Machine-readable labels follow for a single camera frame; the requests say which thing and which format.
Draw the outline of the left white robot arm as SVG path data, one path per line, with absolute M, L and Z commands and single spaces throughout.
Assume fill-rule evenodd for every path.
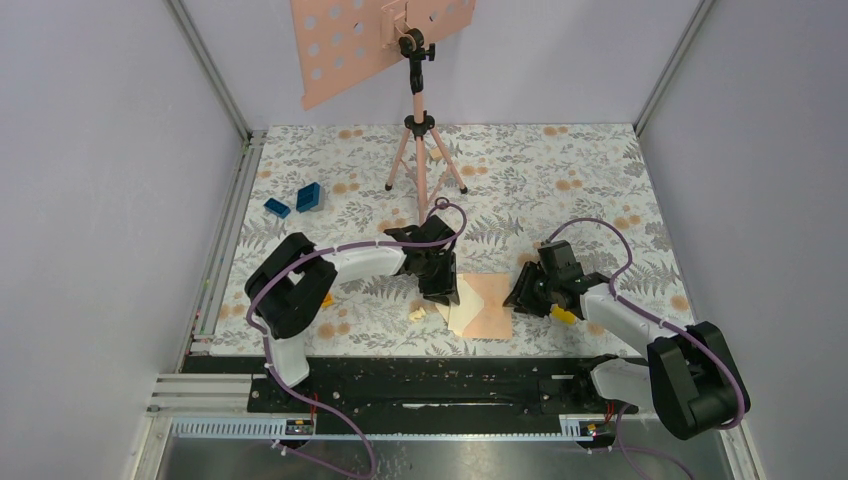
M 245 283 L 246 320 L 263 340 L 275 379 L 272 398 L 288 411 L 309 401 L 304 334 L 337 284 L 407 275 L 424 299 L 459 301 L 454 247 L 459 233 L 433 214 L 371 240 L 321 247 L 302 232 L 287 236 Z

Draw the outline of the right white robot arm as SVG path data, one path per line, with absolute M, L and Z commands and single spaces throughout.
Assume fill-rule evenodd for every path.
M 573 402 L 597 412 L 610 401 L 655 413 L 676 438 L 732 428 L 749 412 L 750 396 L 721 330 L 710 322 L 680 327 L 615 296 L 607 276 L 587 273 L 566 241 L 546 242 L 528 261 L 504 305 L 544 317 L 555 308 L 603 327 L 638 359 L 605 354 L 583 361 Z

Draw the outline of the tan paper envelope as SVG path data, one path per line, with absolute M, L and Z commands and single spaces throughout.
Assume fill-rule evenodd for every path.
M 513 337 L 513 310 L 504 306 L 511 292 L 506 273 L 458 275 L 459 304 L 436 304 L 447 328 L 459 337 L 509 340 Z

